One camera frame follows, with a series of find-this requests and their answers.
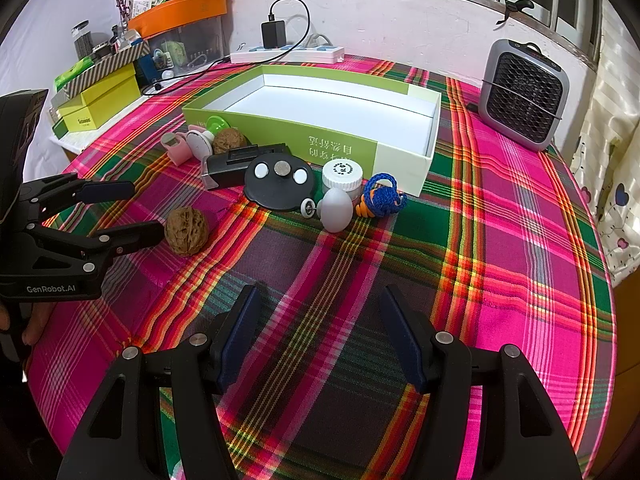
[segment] floral curtain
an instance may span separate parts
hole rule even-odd
[[[607,0],[600,48],[571,170],[598,223],[615,286],[640,266],[640,51]]]

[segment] colorful checkered fabric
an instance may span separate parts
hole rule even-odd
[[[465,108],[478,101],[476,88],[375,59],[348,57],[336,68],[442,93],[430,174],[398,215],[354,218],[329,234],[299,213],[256,207],[241,189],[204,191],[195,161],[176,168],[159,139],[186,130],[180,106],[244,67],[151,99],[71,164],[83,177],[132,180],[136,195],[69,209],[54,222],[61,229],[162,221],[184,205],[216,227],[192,258],[163,242],[116,259],[100,300],[58,304],[29,370],[55,441],[66,449],[122,348],[171,348],[259,282],[257,340],[218,403],[241,478],[400,478],[428,399],[406,384],[378,313],[382,287],[396,283],[437,329],[471,346],[522,349],[586,474],[609,410],[615,320],[602,250],[564,162],[484,126]],[[169,471],[181,478],[170,391],[161,407]],[[472,473],[480,407],[474,390],[460,478]]]

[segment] finger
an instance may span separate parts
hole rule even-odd
[[[33,346],[40,340],[55,305],[56,303],[33,304],[31,319],[29,320],[27,328],[22,333],[22,342],[25,345]]]
[[[0,330],[9,330],[10,326],[9,311],[3,304],[0,304]]]

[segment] white extension socket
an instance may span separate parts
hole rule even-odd
[[[237,52],[231,53],[231,63],[256,63],[267,61],[285,50],[289,50],[291,45],[281,48],[264,48],[255,46],[253,48],[243,48]],[[289,52],[286,56],[281,57],[278,61],[290,61],[293,63],[319,63],[334,64],[344,61],[343,46],[315,46],[304,47],[299,46]]]

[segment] white jar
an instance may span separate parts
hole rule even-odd
[[[322,195],[331,188],[341,189],[356,203],[362,195],[362,168],[348,158],[334,158],[322,167]]]

